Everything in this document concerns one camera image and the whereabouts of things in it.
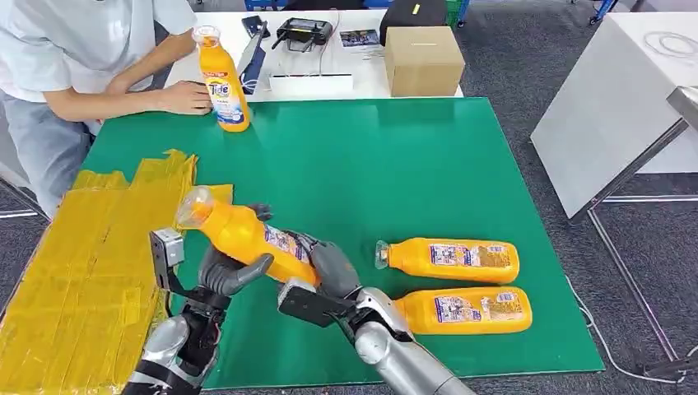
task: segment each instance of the gray pants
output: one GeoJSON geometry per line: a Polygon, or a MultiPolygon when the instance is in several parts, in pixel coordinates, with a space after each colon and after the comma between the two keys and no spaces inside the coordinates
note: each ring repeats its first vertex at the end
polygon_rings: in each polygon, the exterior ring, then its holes
{"type": "Polygon", "coordinates": [[[19,100],[0,91],[17,156],[36,198],[53,218],[99,132],[92,122],[68,122],[45,103],[19,100]]]}

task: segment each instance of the robotic hand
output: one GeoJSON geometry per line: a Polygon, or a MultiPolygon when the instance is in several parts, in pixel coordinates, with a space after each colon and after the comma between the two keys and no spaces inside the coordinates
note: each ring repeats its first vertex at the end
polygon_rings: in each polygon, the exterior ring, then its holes
{"type": "Polygon", "coordinates": [[[264,254],[245,266],[210,246],[199,267],[198,286],[185,290],[174,272],[184,260],[182,236],[166,228],[150,237],[158,286],[182,295],[186,302],[179,315],[166,319],[148,337],[122,394],[196,395],[216,364],[230,297],[262,276],[273,256],[264,254]]]}
{"type": "Polygon", "coordinates": [[[295,237],[310,252],[321,283],[317,290],[295,278],[286,283],[278,297],[280,312],[320,327],[338,323],[361,360],[398,395],[475,395],[415,340],[383,291],[361,286],[339,247],[295,237]]]}

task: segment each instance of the cardboard box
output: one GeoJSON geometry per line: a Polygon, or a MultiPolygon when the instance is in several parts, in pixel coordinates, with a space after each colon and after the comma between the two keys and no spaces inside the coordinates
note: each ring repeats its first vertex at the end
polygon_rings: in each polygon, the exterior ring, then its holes
{"type": "Polygon", "coordinates": [[[388,28],[385,71],[391,96],[453,96],[464,68],[450,27],[388,28]]]}

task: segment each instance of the person's arm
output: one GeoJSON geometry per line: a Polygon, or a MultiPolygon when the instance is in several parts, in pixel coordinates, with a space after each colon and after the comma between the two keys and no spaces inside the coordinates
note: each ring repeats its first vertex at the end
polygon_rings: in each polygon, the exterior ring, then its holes
{"type": "Polygon", "coordinates": [[[148,55],[114,77],[106,87],[105,93],[126,93],[136,82],[189,55],[195,48],[191,29],[181,35],[169,35],[148,55]]]}
{"type": "Polygon", "coordinates": [[[191,81],[180,81],[163,90],[121,95],[78,93],[70,87],[44,92],[44,98],[59,118],[71,122],[111,119],[144,111],[198,115],[211,111],[207,88],[191,81]]]}

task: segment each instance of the tide bottle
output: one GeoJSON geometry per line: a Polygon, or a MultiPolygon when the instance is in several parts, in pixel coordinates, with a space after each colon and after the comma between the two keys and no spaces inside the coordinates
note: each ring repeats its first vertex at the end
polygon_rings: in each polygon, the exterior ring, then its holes
{"type": "Polygon", "coordinates": [[[412,276],[506,284],[519,274],[519,255],[512,244],[501,241],[417,237],[399,244],[379,241],[375,266],[412,276]]]}
{"type": "Polygon", "coordinates": [[[395,300],[395,307],[421,335],[513,333],[533,322],[528,297],[513,286],[418,290],[395,300]]]}
{"type": "Polygon", "coordinates": [[[263,253],[272,254],[274,262],[267,275],[277,281],[285,283],[299,277],[313,286],[319,284],[298,240],[258,220],[247,206],[217,201],[209,187],[194,187],[184,197],[177,222],[185,228],[199,229],[219,251],[244,264],[252,264],[263,253]]]}
{"type": "Polygon", "coordinates": [[[227,132],[243,132],[249,127],[249,107],[235,63],[221,46],[221,33],[213,26],[199,26],[193,37],[218,124],[227,132]]]}

